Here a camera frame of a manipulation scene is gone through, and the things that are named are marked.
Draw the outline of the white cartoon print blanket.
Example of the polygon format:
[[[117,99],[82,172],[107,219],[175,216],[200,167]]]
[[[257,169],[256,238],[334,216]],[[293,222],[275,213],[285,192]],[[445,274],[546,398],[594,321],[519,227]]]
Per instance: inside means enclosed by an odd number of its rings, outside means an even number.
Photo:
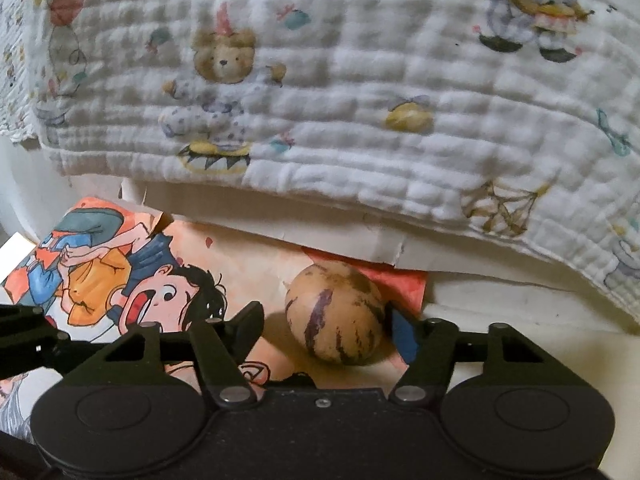
[[[490,240],[639,312],[639,0],[1,0],[1,132],[66,176]]]

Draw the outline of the striped pepino melon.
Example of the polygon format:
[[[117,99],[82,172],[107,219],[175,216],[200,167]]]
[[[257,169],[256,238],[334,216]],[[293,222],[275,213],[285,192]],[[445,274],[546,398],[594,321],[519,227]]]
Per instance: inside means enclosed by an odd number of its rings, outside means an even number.
[[[293,278],[285,317],[294,339],[311,356],[359,365],[380,345],[385,302],[378,286],[350,264],[323,261]]]

